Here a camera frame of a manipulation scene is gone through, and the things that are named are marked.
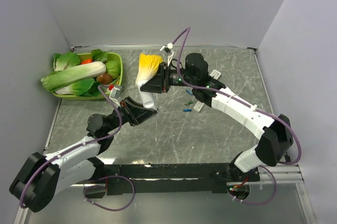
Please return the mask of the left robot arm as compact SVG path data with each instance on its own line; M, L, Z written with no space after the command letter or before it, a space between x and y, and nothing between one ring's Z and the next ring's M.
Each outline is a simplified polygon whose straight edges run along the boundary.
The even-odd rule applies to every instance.
M66 185L82 180L100 182L104 176L97 155L106 151L123 124L137 126L157 114L155 101L143 104L126 97L109 115L93 114L87 121L87 135L50 155L31 154L9 187L21 208L38 212Z

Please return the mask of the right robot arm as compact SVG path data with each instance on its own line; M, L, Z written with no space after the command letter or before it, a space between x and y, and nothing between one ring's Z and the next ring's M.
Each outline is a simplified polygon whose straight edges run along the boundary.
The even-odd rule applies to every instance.
M156 110L154 94L166 93L171 86L183 86L185 82L193 88L192 94L205 105L223 112L247 128L258 139L258 144L238 154L232 161L230 175L242 181L249 171L266 164L274 167L293 144L290 121L280 115L272 118L256 106L245 102L223 83L209 75L208 63L200 53L188 54L181 76L168 66L159 55L139 56L136 85L143 106Z

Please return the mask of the grey white remote control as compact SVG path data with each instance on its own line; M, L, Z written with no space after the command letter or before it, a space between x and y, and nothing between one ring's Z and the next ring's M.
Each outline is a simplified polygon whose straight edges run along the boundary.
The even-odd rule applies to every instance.
M144 108L157 110L155 98L153 93L141 91L141 87L147 82L147 80L141 80L137 82L137 88L142 100Z

